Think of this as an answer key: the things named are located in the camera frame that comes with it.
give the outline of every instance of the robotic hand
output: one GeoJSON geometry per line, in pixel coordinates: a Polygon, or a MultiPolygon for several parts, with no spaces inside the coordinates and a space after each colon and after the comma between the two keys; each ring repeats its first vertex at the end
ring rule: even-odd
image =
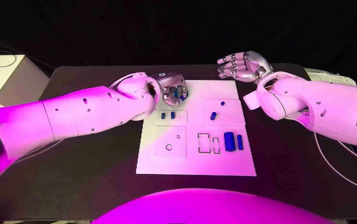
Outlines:
{"type": "Polygon", "coordinates": [[[218,68],[221,78],[233,77],[258,85],[256,91],[244,97],[249,109],[262,107],[272,119],[292,119],[308,130],[357,145],[356,86],[313,82],[274,72],[267,59],[254,51],[223,57],[218,64],[223,64],[218,68]]]}
{"type": "Polygon", "coordinates": [[[61,97],[0,108],[0,173],[33,149],[74,136],[102,132],[143,120],[163,95],[169,105],[187,97],[183,75],[134,73],[111,87],[100,86],[61,97]]]}

